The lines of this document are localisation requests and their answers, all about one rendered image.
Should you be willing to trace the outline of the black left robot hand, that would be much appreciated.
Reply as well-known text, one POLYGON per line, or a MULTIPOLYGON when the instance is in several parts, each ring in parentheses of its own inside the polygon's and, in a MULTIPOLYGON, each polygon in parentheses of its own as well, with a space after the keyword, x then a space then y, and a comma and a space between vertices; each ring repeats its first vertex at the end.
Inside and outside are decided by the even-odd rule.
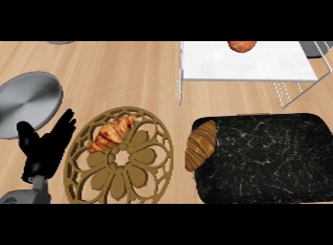
POLYGON ((68 109, 58 123, 45 136, 40 136, 28 122, 17 124, 18 145, 27 156, 21 179, 33 183, 40 175, 51 179, 56 173, 67 146, 76 132, 77 119, 73 109, 68 109))

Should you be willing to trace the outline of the brown striped squash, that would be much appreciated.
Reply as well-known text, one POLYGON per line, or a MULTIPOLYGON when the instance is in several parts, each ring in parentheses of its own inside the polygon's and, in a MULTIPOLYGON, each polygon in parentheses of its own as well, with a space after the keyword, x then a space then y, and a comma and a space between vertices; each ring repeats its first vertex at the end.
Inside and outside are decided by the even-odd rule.
POLYGON ((207 121, 191 133, 186 142, 185 168, 197 170, 213 156, 217 148, 217 123, 207 121))

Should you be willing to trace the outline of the black marble tray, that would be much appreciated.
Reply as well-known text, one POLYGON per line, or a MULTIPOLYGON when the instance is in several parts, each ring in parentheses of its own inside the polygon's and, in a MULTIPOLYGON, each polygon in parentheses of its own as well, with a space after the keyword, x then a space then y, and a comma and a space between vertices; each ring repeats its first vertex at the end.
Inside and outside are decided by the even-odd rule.
POLYGON ((195 171, 207 204, 333 201, 333 134, 312 113, 205 117, 217 148, 195 171))

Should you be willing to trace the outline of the golden brown croissant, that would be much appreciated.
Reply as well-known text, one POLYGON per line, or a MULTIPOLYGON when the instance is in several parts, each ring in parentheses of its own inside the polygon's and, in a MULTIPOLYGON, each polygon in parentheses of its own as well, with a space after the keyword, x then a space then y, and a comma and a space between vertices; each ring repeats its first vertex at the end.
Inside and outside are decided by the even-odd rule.
POLYGON ((135 116, 126 116, 108 122, 99 130, 87 152, 93 154, 120 145, 135 122, 135 116))

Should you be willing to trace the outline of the round grey metal lid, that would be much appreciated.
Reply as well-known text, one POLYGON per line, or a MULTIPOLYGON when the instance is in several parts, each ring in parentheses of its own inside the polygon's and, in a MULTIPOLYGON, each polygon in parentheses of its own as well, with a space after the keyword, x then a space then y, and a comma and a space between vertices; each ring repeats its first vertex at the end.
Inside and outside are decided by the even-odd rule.
POLYGON ((54 118, 64 98, 56 76, 36 71, 14 77, 0 86, 0 139, 17 139, 17 124, 39 130, 54 118))

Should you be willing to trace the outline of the gold ornate round trivet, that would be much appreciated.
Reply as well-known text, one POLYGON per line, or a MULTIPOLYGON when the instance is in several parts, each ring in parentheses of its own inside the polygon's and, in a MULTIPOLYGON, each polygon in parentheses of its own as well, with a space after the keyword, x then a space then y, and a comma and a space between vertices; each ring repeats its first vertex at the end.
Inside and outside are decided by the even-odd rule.
POLYGON ((104 112, 84 126, 65 158, 64 185, 79 204, 155 203, 170 185, 174 169, 173 138, 158 117, 124 106, 104 112), (118 145, 92 153, 104 125, 133 116, 136 122, 118 145))

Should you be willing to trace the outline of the reddish orange fruit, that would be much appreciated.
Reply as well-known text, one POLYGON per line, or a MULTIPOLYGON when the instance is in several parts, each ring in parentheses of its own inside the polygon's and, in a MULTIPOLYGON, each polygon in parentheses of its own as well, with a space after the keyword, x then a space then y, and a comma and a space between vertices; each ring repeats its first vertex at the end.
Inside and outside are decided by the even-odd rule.
POLYGON ((254 48, 257 42, 256 41, 229 41, 228 44, 229 44, 231 49, 235 52, 245 53, 254 48))

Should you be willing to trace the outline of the dark grey object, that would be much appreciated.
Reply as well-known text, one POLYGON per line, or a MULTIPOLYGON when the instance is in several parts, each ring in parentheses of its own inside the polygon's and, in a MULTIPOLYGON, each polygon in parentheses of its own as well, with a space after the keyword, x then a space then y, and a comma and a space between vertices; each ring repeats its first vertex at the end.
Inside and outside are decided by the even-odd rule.
POLYGON ((307 58, 321 58, 333 47, 333 41, 301 41, 300 45, 307 58))

